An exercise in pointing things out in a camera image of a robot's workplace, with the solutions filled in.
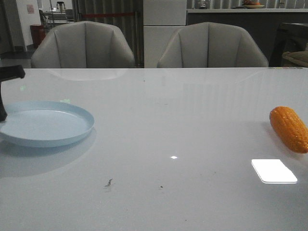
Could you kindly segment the black gripper screen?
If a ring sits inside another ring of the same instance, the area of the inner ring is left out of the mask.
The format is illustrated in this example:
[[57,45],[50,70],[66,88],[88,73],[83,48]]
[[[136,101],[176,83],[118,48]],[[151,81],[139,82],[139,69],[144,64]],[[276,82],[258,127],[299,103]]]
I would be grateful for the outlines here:
[[[0,80],[7,81],[15,78],[24,78],[25,71],[21,65],[5,66],[0,68]],[[5,110],[0,90],[0,122],[5,121],[7,112]]]

